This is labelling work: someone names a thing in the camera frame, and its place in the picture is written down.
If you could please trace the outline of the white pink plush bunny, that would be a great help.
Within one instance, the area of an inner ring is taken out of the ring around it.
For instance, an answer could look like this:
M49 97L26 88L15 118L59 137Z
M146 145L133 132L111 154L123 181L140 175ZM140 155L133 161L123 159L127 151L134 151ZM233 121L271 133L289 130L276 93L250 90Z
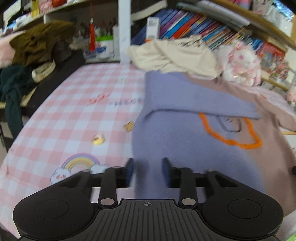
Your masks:
M245 87L261 83L260 59L250 45L233 40L228 45L220 46L216 57L223 80Z

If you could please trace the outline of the red hanging tassel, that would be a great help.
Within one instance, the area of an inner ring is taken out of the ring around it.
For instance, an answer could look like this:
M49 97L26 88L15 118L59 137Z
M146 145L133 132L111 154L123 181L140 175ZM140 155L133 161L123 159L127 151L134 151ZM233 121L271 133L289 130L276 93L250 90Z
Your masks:
M89 24L89 51L95 51L95 32L94 32L94 25L93 25L93 18L90 19Z

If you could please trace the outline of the pink checkered table mat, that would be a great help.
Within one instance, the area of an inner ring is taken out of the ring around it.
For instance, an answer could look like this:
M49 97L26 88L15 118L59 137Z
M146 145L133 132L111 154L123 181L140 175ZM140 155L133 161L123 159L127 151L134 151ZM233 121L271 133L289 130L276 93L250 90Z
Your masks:
M19 237L13 209L23 198L82 169L118 166L132 154L144 101L144 72L91 64L54 90L25 124L1 164L1 228Z

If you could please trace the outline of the dark green garment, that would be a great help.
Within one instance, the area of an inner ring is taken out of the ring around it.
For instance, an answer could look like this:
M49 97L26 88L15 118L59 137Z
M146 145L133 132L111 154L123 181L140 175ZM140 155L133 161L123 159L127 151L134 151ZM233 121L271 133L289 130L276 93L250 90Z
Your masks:
M1 102L11 135L16 138L23 128L21 101L36 87L28 66L12 65L1 69Z

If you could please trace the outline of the white green-lid jar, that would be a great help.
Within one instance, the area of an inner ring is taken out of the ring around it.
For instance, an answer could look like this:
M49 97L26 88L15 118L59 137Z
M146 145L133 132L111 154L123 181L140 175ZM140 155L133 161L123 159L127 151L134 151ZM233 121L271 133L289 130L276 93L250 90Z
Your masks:
M100 36L95 40L96 57L108 59L114 56L113 36Z

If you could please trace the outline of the pink fluffy garment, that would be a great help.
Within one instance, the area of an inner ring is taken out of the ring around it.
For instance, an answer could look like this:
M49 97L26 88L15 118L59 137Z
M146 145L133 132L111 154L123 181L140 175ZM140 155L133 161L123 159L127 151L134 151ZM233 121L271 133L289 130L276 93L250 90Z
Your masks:
M15 50L11 47L10 41L16 36L21 35L23 31L12 33L10 35L4 36L0 41L0 68L6 68L11 66L13 57L15 55Z

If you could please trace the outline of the olive brown garment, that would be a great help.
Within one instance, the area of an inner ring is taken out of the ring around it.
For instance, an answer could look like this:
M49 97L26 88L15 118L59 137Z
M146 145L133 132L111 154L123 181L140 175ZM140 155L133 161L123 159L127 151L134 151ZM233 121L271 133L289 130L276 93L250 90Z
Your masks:
M12 64L28 66L50 60L57 42L72 42L75 31L72 22L63 20L31 27L10 40L10 46L15 50Z

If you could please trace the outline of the purple and brown sweater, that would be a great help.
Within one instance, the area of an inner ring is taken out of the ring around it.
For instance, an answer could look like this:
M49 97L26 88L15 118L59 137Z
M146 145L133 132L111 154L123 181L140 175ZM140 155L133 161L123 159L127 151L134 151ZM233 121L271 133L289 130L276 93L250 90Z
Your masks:
M264 96L220 79L184 73L145 75L142 111L132 131L137 199L177 198L162 173L162 160L202 173L213 169L295 210L295 156L281 128L295 117Z

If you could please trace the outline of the white shelf post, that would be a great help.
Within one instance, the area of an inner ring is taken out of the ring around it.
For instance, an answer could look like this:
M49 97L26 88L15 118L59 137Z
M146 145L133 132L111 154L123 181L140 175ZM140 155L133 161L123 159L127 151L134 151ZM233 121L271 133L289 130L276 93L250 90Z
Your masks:
M130 46L131 42L131 4L131 0L118 1L118 29L121 64L130 63L130 58L126 54L126 49Z

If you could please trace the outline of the row of colourful books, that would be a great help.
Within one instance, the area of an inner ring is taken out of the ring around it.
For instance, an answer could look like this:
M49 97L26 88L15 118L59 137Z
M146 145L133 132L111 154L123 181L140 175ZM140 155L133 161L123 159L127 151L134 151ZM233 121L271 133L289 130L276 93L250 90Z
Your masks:
M216 50L234 40L241 40L251 45L260 57L264 53L284 57L287 47L260 31L226 25L218 20L200 13L180 9L162 9L147 18L151 26L159 25L159 39L181 39L200 36L211 49Z

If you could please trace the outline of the white Garnier box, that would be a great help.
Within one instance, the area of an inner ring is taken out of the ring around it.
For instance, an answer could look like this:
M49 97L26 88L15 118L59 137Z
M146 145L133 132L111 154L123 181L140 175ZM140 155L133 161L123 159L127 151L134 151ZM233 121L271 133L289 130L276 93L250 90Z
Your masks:
M159 30L160 30L160 18L158 17L148 17L147 18L147 30L145 41L149 42L152 40L156 40L159 38Z

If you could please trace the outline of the small pink pig toy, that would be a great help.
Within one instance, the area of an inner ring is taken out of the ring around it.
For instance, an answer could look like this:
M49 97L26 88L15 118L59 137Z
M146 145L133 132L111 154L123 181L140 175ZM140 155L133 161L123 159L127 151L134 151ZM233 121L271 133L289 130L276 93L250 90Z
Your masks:
M291 103L296 102L296 86L293 86L286 95L286 100Z

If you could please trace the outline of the cream sweatshirt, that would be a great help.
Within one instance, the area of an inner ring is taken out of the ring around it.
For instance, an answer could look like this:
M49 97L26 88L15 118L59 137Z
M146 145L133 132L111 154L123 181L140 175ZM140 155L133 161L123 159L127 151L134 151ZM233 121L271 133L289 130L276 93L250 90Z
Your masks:
M182 72L214 79L221 74L216 55L199 35L173 40L151 40L126 49L127 56L146 72Z

